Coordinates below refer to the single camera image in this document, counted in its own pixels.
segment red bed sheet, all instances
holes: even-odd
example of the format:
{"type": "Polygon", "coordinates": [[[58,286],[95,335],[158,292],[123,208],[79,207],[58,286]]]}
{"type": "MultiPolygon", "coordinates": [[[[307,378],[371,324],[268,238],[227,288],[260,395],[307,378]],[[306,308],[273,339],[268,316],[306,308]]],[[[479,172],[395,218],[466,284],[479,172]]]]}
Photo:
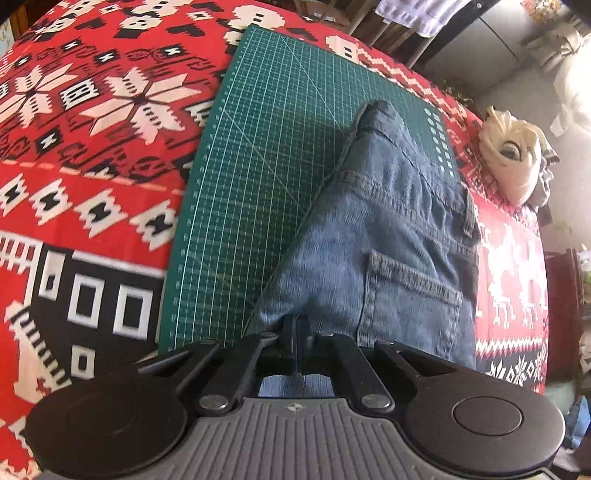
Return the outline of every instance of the red bed sheet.
{"type": "Polygon", "coordinates": [[[355,38],[270,5],[62,1],[0,60],[2,470],[38,473],[23,437],[35,402],[155,349],[193,155],[252,23],[333,51],[439,108],[482,231],[478,368],[543,389],[537,222],[506,202],[483,166],[473,113],[355,38]],[[133,311],[139,324],[126,325],[133,311]]]}

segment jeans pocket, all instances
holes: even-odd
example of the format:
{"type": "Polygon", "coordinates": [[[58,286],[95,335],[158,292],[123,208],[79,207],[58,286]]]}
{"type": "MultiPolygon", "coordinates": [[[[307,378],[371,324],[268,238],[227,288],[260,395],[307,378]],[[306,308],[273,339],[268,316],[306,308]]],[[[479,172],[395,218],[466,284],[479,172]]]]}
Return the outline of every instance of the jeans pocket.
{"type": "Polygon", "coordinates": [[[462,301],[461,291],[372,251],[357,343],[392,340],[449,359],[462,301]]]}

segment cutting mat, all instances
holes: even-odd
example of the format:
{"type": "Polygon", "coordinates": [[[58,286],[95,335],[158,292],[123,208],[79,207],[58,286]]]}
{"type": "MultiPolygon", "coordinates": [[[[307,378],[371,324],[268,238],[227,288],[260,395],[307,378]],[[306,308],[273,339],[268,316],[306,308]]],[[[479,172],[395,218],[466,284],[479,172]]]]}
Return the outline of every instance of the cutting mat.
{"type": "Polygon", "coordinates": [[[355,114],[375,99],[397,108],[436,171],[459,179],[437,109],[345,58],[247,29],[193,161],[168,266],[161,352],[242,336],[355,114]]]}

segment denim shorts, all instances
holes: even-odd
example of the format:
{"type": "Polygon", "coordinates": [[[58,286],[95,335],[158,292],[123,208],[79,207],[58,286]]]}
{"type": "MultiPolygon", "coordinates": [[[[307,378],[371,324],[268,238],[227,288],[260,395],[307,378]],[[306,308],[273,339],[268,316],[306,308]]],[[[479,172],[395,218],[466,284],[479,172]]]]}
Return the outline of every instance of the denim shorts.
{"type": "MultiPolygon", "coordinates": [[[[479,241],[467,188],[435,168],[390,103],[372,102],[249,330],[301,314],[313,331],[344,333],[360,346],[395,340],[474,368],[479,241]]],[[[269,377],[259,394],[321,390],[308,378],[269,377]]]]}

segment silver rivet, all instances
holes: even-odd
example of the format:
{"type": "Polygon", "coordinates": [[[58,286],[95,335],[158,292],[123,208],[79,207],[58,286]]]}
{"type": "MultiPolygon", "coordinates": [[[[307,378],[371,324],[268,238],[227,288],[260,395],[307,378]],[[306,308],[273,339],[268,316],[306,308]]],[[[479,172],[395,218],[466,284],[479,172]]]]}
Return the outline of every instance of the silver rivet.
{"type": "Polygon", "coordinates": [[[361,403],[372,410],[381,410],[382,408],[388,408],[390,406],[390,400],[388,397],[376,393],[364,396],[361,399],[361,403]]]}
{"type": "Polygon", "coordinates": [[[206,410],[219,411],[228,406],[228,399],[222,395],[205,395],[199,400],[199,405],[206,410]]]}

